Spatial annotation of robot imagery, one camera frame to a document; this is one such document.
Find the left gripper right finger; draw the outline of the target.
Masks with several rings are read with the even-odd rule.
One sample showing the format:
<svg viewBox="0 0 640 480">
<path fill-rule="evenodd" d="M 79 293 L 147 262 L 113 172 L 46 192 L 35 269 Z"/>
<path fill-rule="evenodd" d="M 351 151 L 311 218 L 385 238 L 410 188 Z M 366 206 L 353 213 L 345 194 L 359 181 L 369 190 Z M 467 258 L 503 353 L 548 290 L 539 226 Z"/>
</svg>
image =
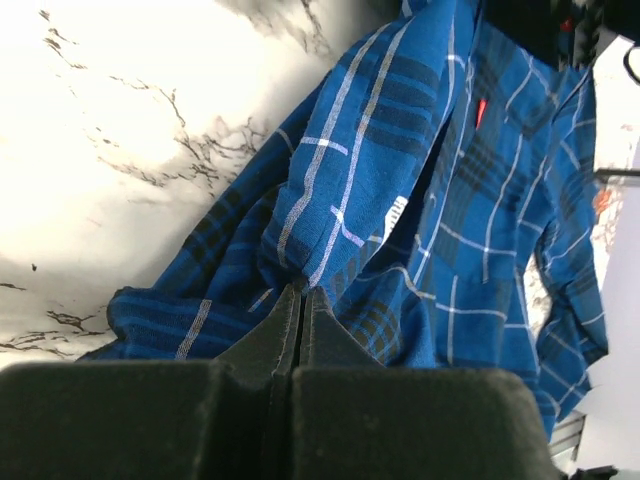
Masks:
<svg viewBox="0 0 640 480">
<path fill-rule="evenodd" d="M 295 479 L 554 479 L 530 390 L 500 369 L 379 365 L 335 318 L 305 302 L 292 376 Z"/>
</svg>

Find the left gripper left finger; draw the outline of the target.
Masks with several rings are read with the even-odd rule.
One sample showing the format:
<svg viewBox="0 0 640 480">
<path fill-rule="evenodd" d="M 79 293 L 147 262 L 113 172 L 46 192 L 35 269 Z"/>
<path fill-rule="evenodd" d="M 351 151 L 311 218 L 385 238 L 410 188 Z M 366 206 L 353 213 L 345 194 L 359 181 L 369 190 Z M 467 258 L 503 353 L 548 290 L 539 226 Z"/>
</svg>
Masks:
<svg viewBox="0 0 640 480">
<path fill-rule="evenodd" d="M 214 360 L 24 363 L 1 375 L 5 479 L 287 479 L 300 290 Z"/>
</svg>

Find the blue plaid shirt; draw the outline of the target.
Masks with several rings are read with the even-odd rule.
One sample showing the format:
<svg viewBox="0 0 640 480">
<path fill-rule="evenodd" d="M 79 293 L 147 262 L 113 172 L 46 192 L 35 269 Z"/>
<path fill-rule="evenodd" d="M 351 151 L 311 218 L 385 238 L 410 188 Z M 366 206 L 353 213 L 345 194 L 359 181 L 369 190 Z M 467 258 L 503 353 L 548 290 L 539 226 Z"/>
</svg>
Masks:
<svg viewBox="0 0 640 480">
<path fill-rule="evenodd" d="M 596 93 L 477 1 L 407 1 L 268 138 L 93 360 L 208 359 L 322 288 L 382 365 L 501 368 L 552 431 L 608 352 L 591 234 Z"/>
</svg>

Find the brooch box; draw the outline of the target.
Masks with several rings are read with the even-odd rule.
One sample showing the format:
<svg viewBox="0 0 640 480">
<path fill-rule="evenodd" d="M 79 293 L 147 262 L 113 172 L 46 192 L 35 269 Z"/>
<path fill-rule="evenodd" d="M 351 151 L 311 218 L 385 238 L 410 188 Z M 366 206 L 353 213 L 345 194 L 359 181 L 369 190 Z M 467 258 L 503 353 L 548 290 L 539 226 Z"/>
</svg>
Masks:
<svg viewBox="0 0 640 480">
<path fill-rule="evenodd" d="M 639 169 L 598 168 L 594 175 L 599 191 L 594 200 L 596 227 L 593 241 L 606 253 L 610 253 L 623 207 L 624 191 L 639 186 Z"/>
</svg>

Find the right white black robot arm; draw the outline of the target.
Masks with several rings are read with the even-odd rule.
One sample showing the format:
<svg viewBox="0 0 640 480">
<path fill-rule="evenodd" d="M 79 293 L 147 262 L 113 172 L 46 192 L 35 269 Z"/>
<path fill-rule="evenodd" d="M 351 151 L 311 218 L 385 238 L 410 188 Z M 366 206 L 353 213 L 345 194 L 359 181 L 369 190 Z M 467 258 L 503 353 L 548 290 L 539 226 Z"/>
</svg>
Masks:
<svg viewBox="0 0 640 480">
<path fill-rule="evenodd" d="M 481 1 L 479 31 L 493 60 L 524 54 L 555 71 L 594 66 L 622 37 L 631 42 L 623 67 L 639 82 L 631 65 L 639 48 L 637 1 Z"/>
</svg>

